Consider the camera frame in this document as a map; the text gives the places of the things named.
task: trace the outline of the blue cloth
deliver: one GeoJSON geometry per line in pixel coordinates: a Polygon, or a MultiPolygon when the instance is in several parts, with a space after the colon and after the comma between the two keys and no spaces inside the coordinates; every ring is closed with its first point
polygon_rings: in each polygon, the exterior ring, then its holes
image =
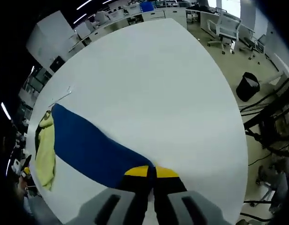
{"type": "Polygon", "coordinates": [[[55,153],[88,178],[116,188],[126,171],[153,164],[144,156],[104,135],[83,117],[55,104],[52,108],[55,127],[55,153]]]}
{"type": "Polygon", "coordinates": [[[145,1],[145,2],[140,3],[140,7],[143,13],[154,11],[154,6],[150,1],[145,1]]]}

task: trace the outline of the towel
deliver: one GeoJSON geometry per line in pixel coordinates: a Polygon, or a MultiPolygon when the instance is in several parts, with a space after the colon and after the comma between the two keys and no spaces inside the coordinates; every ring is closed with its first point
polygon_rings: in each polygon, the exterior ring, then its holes
{"type": "Polygon", "coordinates": [[[39,147],[35,159],[36,174],[40,184],[45,189],[50,190],[55,168],[55,131],[50,111],[45,113],[45,116],[39,123],[39,127],[41,130],[38,134],[39,147]]]}
{"type": "Polygon", "coordinates": [[[37,176],[50,189],[54,178],[55,155],[88,178],[116,188],[125,172],[153,164],[144,156],[113,141],[85,118],[55,104],[39,124],[37,176]]]}

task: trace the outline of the white table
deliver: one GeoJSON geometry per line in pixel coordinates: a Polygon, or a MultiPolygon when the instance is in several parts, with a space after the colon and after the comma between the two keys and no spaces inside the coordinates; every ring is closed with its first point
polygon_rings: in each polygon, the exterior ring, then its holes
{"type": "MultiPolygon", "coordinates": [[[[34,167],[35,130],[53,99],[113,140],[176,171],[188,190],[217,204],[235,223],[247,181],[247,146],[239,109],[221,70],[173,19],[115,31],[67,61],[39,94],[26,149],[39,192],[65,223],[106,187],[56,157],[51,191],[34,167]]],[[[149,203],[143,224],[157,224],[149,203]]]]}

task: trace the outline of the yellow cloth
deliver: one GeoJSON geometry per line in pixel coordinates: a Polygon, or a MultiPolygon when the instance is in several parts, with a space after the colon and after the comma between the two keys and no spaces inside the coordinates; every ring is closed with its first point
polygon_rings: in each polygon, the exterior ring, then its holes
{"type": "Polygon", "coordinates": [[[25,167],[23,171],[25,172],[25,174],[30,175],[30,169],[28,167],[25,167]]]}
{"type": "Polygon", "coordinates": [[[43,128],[39,135],[39,147],[36,155],[36,173],[41,185],[50,190],[54,178],[55,167],[55,129],[51,113],[46,113],[39,126],[43,128]]]}

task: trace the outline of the black trash can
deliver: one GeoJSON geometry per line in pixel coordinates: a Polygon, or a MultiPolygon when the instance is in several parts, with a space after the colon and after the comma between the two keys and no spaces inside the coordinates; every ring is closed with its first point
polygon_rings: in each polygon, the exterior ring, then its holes
{"type": "Polygon", "coordinates": [[[236,89],[238,97],[247,102],[254,94],[260,90],[260,84],[254,74],[245,72],[240,84],[236,89]]]}

